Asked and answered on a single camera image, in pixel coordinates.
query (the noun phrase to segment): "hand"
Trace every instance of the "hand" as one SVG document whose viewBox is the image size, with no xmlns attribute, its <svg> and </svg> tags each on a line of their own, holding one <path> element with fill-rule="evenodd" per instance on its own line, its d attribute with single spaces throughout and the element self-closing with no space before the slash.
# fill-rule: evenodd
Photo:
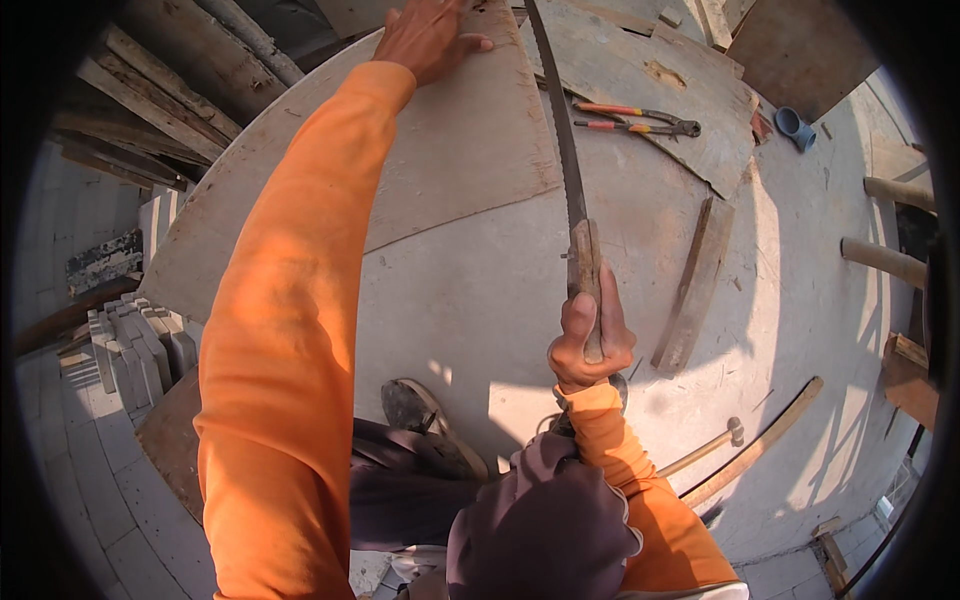
<svg viewBox="0 0 960 600">
<path fill-rule="evenodd" d="M 449 75 L 467 54 L 491 50 L 483 34 L 460 33 L 467 1 L 408 0 L 403 13 L 390 9 L 373 59 L 402 64 L 422 87 Z"/>
<path fill-rule="evenodd" d="M 557 374 L 560 391 L 575 394 L 622 371 L 634 362 L 636 336 L 623 322 L 623 306 L 616 291 L 616 277 L 607 261 L 600 267 L 600 348 L 603 362 L 595 365 L 584 360 L 584 345 L 593 330 L 597 304 L 593 296 L 581 292 L 564 302 L 560 327 L 564 335 L 553 341 L 547 351 L 550 369 Z"/>
</svg>

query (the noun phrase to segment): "orange long sleeve shirt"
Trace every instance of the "orange long sleeve shirt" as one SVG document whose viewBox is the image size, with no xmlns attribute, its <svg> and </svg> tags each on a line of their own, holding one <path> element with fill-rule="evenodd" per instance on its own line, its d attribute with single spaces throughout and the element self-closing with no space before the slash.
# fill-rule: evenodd
<svg viewBox="0 0 960 600">
<path fill-rule="evenodd" d="M 352 598 L 349 455 L 360 267 L 396 115 L 416 88 L 358 65 L 300 128 L 240 237 L 204 331 L 198 471 L 222 598 Z M 736 576 L 598 385 L 569 397 L 585 462 L 645 538 L 624 589 Z"/>
</svg>

